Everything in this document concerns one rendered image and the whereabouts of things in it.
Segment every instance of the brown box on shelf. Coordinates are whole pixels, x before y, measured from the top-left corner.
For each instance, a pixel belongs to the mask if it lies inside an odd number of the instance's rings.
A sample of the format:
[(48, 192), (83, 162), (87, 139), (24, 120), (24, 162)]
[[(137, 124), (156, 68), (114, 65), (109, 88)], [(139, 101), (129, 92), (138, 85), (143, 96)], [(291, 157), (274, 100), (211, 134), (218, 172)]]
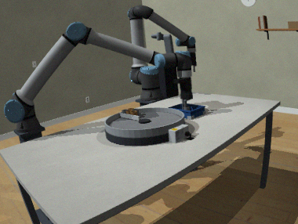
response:
[(289, 29), (297, 29), (298, 30), (298, 22), (288, 22)]

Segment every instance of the white round clock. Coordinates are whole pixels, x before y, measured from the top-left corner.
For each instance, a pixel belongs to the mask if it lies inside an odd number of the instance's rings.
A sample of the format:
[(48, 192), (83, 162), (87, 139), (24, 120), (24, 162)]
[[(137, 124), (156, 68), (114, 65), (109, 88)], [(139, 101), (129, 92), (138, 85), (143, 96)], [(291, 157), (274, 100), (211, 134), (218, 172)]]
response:
[(243, 5), (245, 6), (253, 6), (256, 3), (256, 0), (241, 0), (241, 2), (243, 3)]

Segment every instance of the wooden floor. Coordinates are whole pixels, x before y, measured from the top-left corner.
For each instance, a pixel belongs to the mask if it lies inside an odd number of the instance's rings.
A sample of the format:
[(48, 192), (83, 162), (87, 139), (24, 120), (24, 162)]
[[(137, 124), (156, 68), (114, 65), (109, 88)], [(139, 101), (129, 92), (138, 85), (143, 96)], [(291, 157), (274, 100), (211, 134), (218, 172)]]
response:
[[(130, 103), (54, 125), (43, 135), (138, 106)], [(265, 120), (197, 171), (102, 224), (298, 224), (298, 115), (274, 112), (271, 160), (263, 190), (259, 187), (264, 131)], [(17, 137), (4, 140), (0, 149), (17, 143)], [(0, 223), (31, 223), (16, 179), (1, 157)]]

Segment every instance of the robotic arm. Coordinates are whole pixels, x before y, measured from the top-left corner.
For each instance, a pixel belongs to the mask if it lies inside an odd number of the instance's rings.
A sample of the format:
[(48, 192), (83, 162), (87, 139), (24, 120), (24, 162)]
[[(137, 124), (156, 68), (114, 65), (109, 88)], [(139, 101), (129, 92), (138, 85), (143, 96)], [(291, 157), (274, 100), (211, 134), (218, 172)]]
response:
[[(137, 6), (129, 10), (129, 15), (138, 15), (140, 9), (141, 11), (146, 9), (145, 12), (150, 11), (151, 14), (148, 14), (148, 16), (152, 21), (160, 24), (162, 27), (167, 27), (170, 32), (178, 35), (179, 38), (182, 39), (182, 41), (176, 41), (178, 45), (186, 45), (188, 48), (191, 43), (189, 48), (194, 48), (191, 38), (186, 36), (182, 31), (178, 30), (166, 20), (163, 20), (156, 13), (153, 13), (152, 9), (151, 11), (148, 10), (150, 8), (146, 6)], [(60, 37), (57, 43), (46, 54), (41, 63), (27, 79), (23, 87), (13, 93), (12, 99), (5, 104), (5, 116), (9, 121), (17, 123), (16, 130), (14, 132), (20, 137), (21, 143), (42, 136), (42, 131), (44, 131), (45, 128), (39, 124), (38, 119), (35, 116), (33, 100), (44, 84), (52, 76), (54, 71), (78, 43), (84, 45), (97, 45), (99, 47), (133, 57), (133, 67), (130, 77), (132, 81), (134, 80), (136, 83), (140, 83), (142, 81), (144, 91), (148, 91), (148, 89), (144, 87), (150, 83), (148, 83), (148, 81), (144, 81), (143, 78), (140, 80), (140, 71), (142, 71), (143, 74), (150, 74), (148, 75), (148, 77), (150, 77), (152, 74), (156, 75), (160, 70), (173, 71), (174, 68), (176, 71), (177, 69), (180, 80), (175, 79), (174, 81), (176, 83), (180, 83), (182, 91), (181, 98), (185, 100), (184, 102), (186, 106), (186, 100), (192, 99), (190, 76), (191, 64), (194, 65), (195, 61), (195, 58), (193, 57), (194, 54), (192, 54), (192, 52), (159, 54), (158, 52), (145, 49), (144, 44), (142, 44), (141, 41), (142, 33), (140, 32), (140, 30), (143, 29), (143, 27), (141, 27), (143, 24), (141, 25), (139, 17), (137, 17), (136, 21), (132, 21), (135, 20), (133, 18), (130, 19), (132, 32), (135, 33), (135, 35), (132, 34), (133, 43), (124, 42), (117, 38), (96, 33), (93, 29), (86, 27), (80, 22), (75, 22), (69, 25), (66, 33)], [(145, 63), (154, 64), (155, 67), (144, 67)], [(149, 89), (159, 89), (159, 87), (154, 87), (154, 84), (156, 83), (153, 80), (153, 82), (149, 85)], [(160, 94), (157, 95), (157, 99), (165, 98), (165, 96), (162, 97)]]

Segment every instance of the wooden shelf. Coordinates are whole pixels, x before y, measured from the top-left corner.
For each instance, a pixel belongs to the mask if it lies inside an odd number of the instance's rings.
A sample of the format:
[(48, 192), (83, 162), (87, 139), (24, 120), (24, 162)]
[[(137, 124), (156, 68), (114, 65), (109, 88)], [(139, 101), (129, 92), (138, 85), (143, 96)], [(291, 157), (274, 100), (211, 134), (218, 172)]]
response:
[(257, 31), (298, 31), (298, 29), (256, 29)]

